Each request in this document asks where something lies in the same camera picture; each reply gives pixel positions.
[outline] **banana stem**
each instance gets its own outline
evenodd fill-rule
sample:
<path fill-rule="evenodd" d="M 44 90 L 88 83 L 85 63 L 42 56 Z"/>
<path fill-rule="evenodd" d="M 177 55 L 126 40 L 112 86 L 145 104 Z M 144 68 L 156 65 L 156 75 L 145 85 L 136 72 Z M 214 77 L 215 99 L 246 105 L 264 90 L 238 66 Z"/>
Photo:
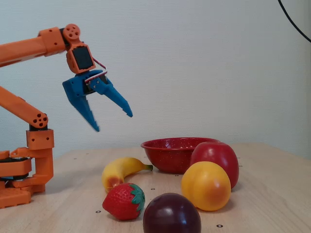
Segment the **banana stem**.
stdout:
<path fill-rule="evenodd" d="M 153 169 L 154 169 L 153 165 L 145 165 L 145 168 L 144 168 L 144 170 L 150 170 L 150 171 L 152 171 Z"/>

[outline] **red bowl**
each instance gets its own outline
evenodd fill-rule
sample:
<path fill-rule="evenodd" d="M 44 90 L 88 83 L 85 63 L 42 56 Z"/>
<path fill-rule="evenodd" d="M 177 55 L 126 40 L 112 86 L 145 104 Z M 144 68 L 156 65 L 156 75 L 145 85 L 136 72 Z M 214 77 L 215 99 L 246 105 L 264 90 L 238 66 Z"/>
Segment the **red bowl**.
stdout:
<path fill-rule="evenodd" d="M 195 147 L 202 142 L 220 142 L 203 137 L 175 137 L 147 141 L 141 144 L 150 162 L 162 172 L 184 174 L 190 166 Z"/>

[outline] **white wall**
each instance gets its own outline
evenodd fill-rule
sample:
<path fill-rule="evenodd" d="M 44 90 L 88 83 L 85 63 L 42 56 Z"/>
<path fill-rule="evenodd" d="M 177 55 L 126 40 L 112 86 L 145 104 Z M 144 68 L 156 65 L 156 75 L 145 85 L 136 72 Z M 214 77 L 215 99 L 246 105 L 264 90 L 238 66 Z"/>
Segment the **white wall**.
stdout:
<path fill-rule="evenodd" d="M 311 35 L 308 0 L 283 0 Z M 75 23 L 129 101 L 129 118 L 105 96 L 88 97 L 96 133 L 69 104 L 65 54 L 3 67 L 1 85 L 49 116 L 54 155 L 139 146 L 171 136 L 265 142 L 311 154 L 310 44 L 277 0 L 1 1 L 0 43 Z M 26 146 L 28 125 L 0 109 L 0 148 Z"/>

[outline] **bowl rim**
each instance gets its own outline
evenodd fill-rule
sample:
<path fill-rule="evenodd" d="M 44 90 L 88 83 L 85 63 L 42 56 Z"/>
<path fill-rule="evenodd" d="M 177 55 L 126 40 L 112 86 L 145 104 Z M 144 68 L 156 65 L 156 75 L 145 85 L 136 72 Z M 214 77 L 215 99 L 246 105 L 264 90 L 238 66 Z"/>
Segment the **bowl rim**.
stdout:
<path fill-rule="evenodd" d="M 215 138 L 209 138 L 209 137 L 168 137 L 168 138 L 158 138 L 158 139 L 154 139 L 154 140 L 145 141 L 145 142 L 141 143 L 140 146 L 142 148 L 144 148 L 144 149 L 150 149 L 150 150 L 194 150 L 195 147 L 188 147 L 188 148 L 159 148 L 159 147 L 148 147 L 148 146 L 146 146 L 147 143 L 154 142 L 154 141 L 168 140 L 168 139 L 183 139 L 183 138 L 212 140 L 210 142 L 221 143 L 221 141 L 219 141 L 219 140 L 217 140 Z"/>

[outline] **strawberry leaves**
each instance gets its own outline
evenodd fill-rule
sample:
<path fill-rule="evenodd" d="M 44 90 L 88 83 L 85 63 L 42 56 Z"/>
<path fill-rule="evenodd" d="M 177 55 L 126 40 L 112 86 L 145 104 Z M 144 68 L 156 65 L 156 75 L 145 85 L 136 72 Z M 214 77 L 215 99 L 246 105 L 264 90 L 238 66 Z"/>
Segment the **strawberry leaves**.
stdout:
<path fill-rule="evenodd" d="M 133 204 L 139 204 L 137 207 L 137 211 L 140 211 L 144 208 L 145 205 L 145 194 L 142 191 L 141 188 L 139 188 L 136 184 L 130 184 L 130 186 L 134 189 L 131 194 L 135 195 L 134 198 L 132 199 Z"/>

